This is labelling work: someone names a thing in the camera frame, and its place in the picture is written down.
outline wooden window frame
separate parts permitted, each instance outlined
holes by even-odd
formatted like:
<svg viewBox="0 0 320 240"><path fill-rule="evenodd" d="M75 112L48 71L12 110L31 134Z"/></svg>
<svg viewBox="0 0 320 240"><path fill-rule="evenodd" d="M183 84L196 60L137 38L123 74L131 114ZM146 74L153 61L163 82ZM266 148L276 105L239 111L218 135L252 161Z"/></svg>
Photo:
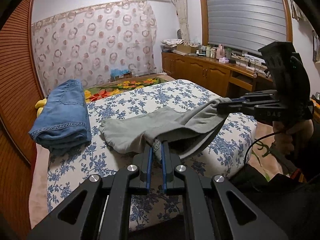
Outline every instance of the wooden window frame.
<svg viewBox="0 0 320 240"><path fill-rule="evenodd" d="M201 19L202 19L202 44L208 45L209 42L209 19L207 0L200 0L201 3ZM287 41L293 42L292 20L288 0L282 0L285 15L286 36Z"/></svg>

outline folded blue jeans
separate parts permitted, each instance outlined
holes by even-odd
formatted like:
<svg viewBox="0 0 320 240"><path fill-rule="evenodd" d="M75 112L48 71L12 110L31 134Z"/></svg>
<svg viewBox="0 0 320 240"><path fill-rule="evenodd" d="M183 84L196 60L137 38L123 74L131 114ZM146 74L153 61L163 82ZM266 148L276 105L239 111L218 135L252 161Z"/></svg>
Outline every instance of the folded blue jeans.
<svg viewBox="0 0 320 240"><path fill-rule="evenodd" d="M88 109L79 80L69 79L51 92L29 135L58 155L91 141Z"/></svg>

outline pink bottle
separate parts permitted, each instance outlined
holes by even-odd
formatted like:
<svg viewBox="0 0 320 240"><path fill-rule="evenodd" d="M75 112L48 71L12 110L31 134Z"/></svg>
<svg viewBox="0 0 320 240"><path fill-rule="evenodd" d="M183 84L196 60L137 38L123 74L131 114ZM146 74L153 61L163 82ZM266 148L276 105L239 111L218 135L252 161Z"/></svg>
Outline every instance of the pink bottle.
<svg viewBox="0 0 320 240"><path fill-rule="evenodd" d="M220 44L217 49L216 59L222 58L226 56L226 50L223 48L223 45Z"/></svg>

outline blue floral sheet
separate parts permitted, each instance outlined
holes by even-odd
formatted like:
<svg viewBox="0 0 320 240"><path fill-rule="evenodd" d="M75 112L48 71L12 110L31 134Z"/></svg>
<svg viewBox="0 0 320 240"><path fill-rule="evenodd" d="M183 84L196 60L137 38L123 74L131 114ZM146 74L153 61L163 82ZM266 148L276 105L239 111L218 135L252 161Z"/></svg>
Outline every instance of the blue floral sheet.
<svg viewBox="0 0 320 240"><path fill-rule="evenodd" d="M183 112L219 97L187 80L175 80L132 90L88 104L92 143L76 147L63 156L50 155L48 167L48 211L54 209L92 174L115 174L131 164L132 155L122 155L109 147L98 127L104 118L125 119L169 106ZM183 161L201 175L234 175L244 163L244 153L252 143L257 123L247 115L230 114L219 134L199 155ZM162 191L162 171L154 163L151 191L132 196L129 229L142 229L182 213L182 197L166 196Z"/></svg>

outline gray roller blind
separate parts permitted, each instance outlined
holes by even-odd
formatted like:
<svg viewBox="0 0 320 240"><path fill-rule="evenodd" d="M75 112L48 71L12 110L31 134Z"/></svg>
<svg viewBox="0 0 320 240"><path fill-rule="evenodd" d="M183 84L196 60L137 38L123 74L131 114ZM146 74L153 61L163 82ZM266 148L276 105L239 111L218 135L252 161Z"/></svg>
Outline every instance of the gray roller blind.
<svg viewBox="0 0 320 240"><path fill-rule="evenodd" d="M209 44L258 53L273 41L286 41L282 0L207 0Z"/></svg>

